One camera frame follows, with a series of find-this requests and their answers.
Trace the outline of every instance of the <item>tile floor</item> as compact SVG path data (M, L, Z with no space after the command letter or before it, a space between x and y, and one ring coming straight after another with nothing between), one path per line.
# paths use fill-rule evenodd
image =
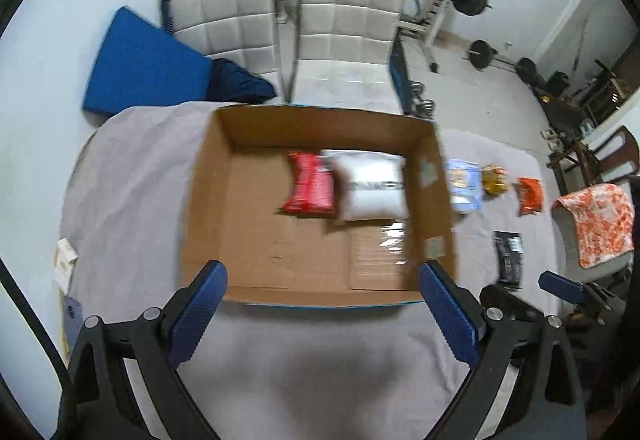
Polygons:
M284 81L289 84L294 25L290 20L278 29ZM464 59L464 46L438 41L433 54L440 70L432 73L415 39L403 38L402 45L409 77L424 83L425 96L436 103L439 126L476 133L524 150L540 163L547 203L559 196L554 174L545 167L549 149L540 136L540 131L548 129L548 121L529 87L513 71L493 66L478 71Z

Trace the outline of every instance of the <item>metal screw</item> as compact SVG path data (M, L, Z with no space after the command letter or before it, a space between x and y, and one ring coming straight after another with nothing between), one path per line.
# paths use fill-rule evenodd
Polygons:
M488 308L486 311L486 316L489 317L492 321L499 321L500 319L502 319L503 314L502 314L502 310L500 310L499 308Z
M414 80L412 80L410 83L411 83L411 89L414 92L414 95L420 98L422 95L422 92L424 91L424 84L421 82L415 82Z
M562 321L556 315L549 315L549 317L546 318L546 322L554 328L560 328L562 326Z
M155 307L147 308L145 312L142 314L142 316L147 321L155 321L160 316L160 309Z
M87 328L94 328L98 325L100 319L96 315L91 315L84 320L84 326Z

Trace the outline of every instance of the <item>white chair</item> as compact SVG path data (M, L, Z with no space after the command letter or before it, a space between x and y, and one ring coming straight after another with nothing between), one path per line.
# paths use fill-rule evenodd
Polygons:
M290 101L402 114L388 71L404 0L300 0Z
M174 36L210 58L225 57L268 80L284 101L274 0L170 0Z

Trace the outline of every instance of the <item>orange floral towel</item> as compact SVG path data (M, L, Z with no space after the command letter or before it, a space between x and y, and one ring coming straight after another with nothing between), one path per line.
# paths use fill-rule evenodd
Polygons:
M574 215L578 262L591 268L634 249L631 232L634 213L628 196L613 184L598 184L562 196L562 205Z

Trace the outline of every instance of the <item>white wall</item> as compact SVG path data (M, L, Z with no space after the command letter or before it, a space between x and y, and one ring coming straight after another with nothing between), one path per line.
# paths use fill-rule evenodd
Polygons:
M538 71L544 78L549 78L555 70L564 71L571 79L569 91L578 89L602 71L594 61L596 58L612 67L637 32L634 20L620 0L581 0L545 54L537 60ZM574 73L578 53L580 60Z
M532 54L569 0L490 0L452 28L514 56ZM95 54L114 12L127 4L158 22L158 0L25 0L0 38L0 255L57 343L50 281L68 175L93 127L80 111ZM55 427L59 388L17 311L0 295L0 370L44 434Z
M50 274L60 208L93 131L80 105L105 29L124 4L159 21L158 0L25 0L0 38L0 256L56 343ZM49 435L60 390L52 369L4 293L0 315L0 371Z

